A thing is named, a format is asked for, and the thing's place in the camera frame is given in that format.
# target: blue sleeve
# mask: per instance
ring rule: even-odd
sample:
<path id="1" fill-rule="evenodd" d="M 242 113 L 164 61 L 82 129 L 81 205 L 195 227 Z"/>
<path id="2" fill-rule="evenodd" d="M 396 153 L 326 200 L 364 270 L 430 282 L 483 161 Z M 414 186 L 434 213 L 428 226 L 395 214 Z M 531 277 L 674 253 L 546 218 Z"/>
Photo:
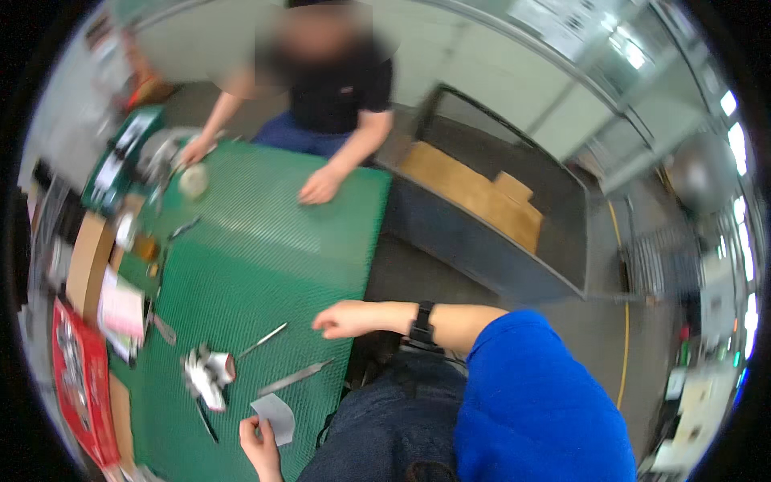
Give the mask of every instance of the blue sleeve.
<path id="1" fill-rule="evenodd" d="M 624 419 L 543 316 L 490 323 L 467 364 L 455 429 L 463 482 L 636 480 Z"/>

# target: green cutting mat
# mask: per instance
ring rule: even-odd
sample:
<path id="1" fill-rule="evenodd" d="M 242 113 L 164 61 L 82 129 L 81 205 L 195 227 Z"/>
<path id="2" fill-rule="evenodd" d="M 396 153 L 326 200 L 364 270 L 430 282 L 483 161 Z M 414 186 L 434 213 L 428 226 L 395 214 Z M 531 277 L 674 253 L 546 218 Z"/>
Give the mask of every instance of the green cutting mat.
<path id="1" fill-rule="evenodd" d="M 205 163 L 209 189 L 201 199 L 185 200 L 175 179 L 161 215 L 148 206 L 140 215 L 159 239 L 202 216 L 170 246 L 157 303 L 177 345 L 151 329 L 136 369 L 116 359 L 110 367 L 131 393 L 137 463 L 169 482 L 236 482 L 256 480 L 238 443 L 238 423 L 253 413 L 257 391 L 334 357 L 320 373 L 277 392 L 295 413 L 294 441 L 280 448 L 289 482 L 313 456 L 316 434 L 338 405 L 351 348 L 350 339 L 324 340 L 311 321 L 340 299 L 364 295 L 390 177 L 360 168 L 331 203 L 301 206 L 297 192 L 324 164 L 321 158 L 223 142 Z M 126 254 L 119 273 L 154 293 L 145 270 Z M 180 357 L 201 342 L 237 355 L 285 322 L 286 329 L 236 361 L 227 411 L 207 413 L 220 439 L 215 445 L 184 387 Z"/>

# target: red box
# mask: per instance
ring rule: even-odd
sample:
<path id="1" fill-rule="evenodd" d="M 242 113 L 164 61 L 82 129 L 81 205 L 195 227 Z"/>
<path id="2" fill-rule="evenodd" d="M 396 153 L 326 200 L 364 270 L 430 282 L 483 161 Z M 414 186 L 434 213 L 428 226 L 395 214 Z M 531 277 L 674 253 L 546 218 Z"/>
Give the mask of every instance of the red box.
<path id="1" fill-rule="evenodd" d="M 100 469 L 117 465 L 104 338 L 56 299 L 51 344 L 56 393 L 67 425 Z"/>

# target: person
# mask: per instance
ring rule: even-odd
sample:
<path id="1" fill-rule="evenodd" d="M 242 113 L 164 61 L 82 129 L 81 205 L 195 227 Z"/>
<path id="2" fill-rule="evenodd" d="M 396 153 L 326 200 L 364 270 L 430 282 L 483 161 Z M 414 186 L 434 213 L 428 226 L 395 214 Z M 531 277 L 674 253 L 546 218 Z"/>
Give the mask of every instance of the person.
<path id="1" fill-rule="evenodd" d="M 244 98 L 256 98 L 267 84 L 278 83 L 289 88 L 289 110 L 269 120 L 252 142 L 326 158 L 298 199 L 329 202 L 342 181 L 371 159 L 393 119 L 392 61 L 372 32 L 362 31 L 349 3 L 288 0 L 277 38 L 258 48 L 255 66 L 226 82 L 202 134 L 185 146 L 181 161 L 200 161 Z"/>
<path id="2" fill-rule="evenodd" d="M 418 311 L 343 301 L 312 327 L 325 339 L 409 335 Z M 468 380 L 442 356 L 397 353 L 343 398 L 299 481 L 636 480 L 621 414 L 541 315 L 435 305 L 428 323 L 438 346 L 468 353 Z M 260 481 L 282 480 L 270 421 L 242 420 L 240 437 Z"/>

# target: black wristwatch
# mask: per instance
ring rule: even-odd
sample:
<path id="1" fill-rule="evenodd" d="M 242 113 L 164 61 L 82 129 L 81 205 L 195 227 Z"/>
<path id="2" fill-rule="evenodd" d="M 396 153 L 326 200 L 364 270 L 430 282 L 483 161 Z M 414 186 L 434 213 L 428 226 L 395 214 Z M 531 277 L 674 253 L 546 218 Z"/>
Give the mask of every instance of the black wristwatch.
<path id="1" fill-rule="evenodd" d="M 432 352 L 438 348 L 433 341 L 433 326 L 429 324 L 429 316 L 435 304 L 434 302 L 420 302 L 418 316 L 409 327 L 410 344 Z"/>

